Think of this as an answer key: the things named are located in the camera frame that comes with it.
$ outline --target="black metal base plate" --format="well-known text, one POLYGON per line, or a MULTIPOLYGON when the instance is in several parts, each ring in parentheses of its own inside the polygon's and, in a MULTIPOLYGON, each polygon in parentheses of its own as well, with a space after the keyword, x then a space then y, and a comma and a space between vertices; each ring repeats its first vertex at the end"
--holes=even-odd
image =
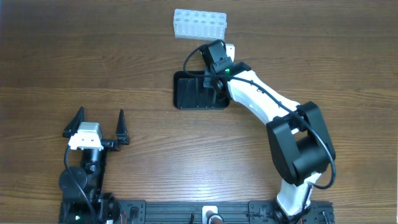
MULTIPOLYGON (((204 71, 190 71, 203 75, 204 71)), ((174 74, 174 106, 180 110, 222 110, 229 105, 226 96, 203 86, 204 78, 192 78, 183 71, 174 74)))
MULTIPOLYGON (((226 224, 271 224, 273 201, 250 202, 146 202, 144 200, 119 200, 123 223, 126 212, 128 224, 201 224, 201 210, 205 205, 215 205, 226 224)), ((330 223, 335 223, 333 205, 328 202, 311 202, 309 212, 303 216, 304 224, 326 224, 325 211, 330 223)))

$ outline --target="white egg carton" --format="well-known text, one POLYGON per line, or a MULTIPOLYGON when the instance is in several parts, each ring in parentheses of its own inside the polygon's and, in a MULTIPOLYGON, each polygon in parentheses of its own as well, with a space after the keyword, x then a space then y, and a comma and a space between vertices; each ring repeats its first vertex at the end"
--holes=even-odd
POLYGON ((174 11, 175 38, 195 40, 224 40, 226 14, 186 9, 174 11))

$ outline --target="wooden surface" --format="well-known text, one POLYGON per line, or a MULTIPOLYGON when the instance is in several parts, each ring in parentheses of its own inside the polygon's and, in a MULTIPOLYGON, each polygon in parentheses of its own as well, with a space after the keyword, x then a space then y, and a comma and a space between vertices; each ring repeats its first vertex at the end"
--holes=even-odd
MULTIPOLYGON (((108 156, 104 191, 147 201, 272 200, 280 176, 246 108, 179 111, 172 77, 199 40, 174 38, 174 9, 228 15, 226 41, 282 95, 320 106, 336 149, 338 223, 397 212, 397 1, 3 1, 0 222, 57 222, 62 130, 80 106, 131 144, 108 156)), ((189 64, 202 69, 199 55, 189 64)), ((70 154, 78 164, 80 152, 70 154)), ((330 169, 320 183, 330 178, 330 169)))

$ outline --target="tabletop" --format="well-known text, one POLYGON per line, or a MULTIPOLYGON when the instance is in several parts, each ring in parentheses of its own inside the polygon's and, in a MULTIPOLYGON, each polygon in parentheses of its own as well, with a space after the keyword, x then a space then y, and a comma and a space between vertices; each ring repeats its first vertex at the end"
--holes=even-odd
MULTIPOLYGON (((3 1, 0 39, 0 222, 58 221, 67 139, 80 106, 114 138, 104 191, 166 201, 272 200, 281 178, 265 126, 245 107, 180 111, 173 75, 201 40, 176 39, 175 9, 227 14, 225 41, 281 95, 315 102, 337 178, 312 199, 338 223, 397 216, 397 1, 3 1)), ((188 65, 203 70, 198 54, 188 65)), ((78 164, 81 152, 70 153, 78 164)), ((330 168, 320 184, 330 178, 330 168)))

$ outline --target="wooden table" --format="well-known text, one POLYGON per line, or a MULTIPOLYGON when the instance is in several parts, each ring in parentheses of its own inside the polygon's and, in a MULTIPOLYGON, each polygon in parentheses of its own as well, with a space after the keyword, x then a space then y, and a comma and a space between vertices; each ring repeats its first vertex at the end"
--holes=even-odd
MULTIPOLYGON (((124 109, 131 144, 109 154, 104 184, 117 198, 277 195, 266 129, 248 109, 174 108, 173 74, 204 43, 175 39, 176 8, 227 13, 236 61, 320 106, 337 180, 312 199, 333 202, 338 223, 396 221, 398 2, 10 0, 1 11, 0 222, 57 222, 62 131, 80 106, 106 138, 124 109)), ((189 68, 203 68, 199 55, 189 68)), ((330 169, 320 183, 329 178, 330 169)))

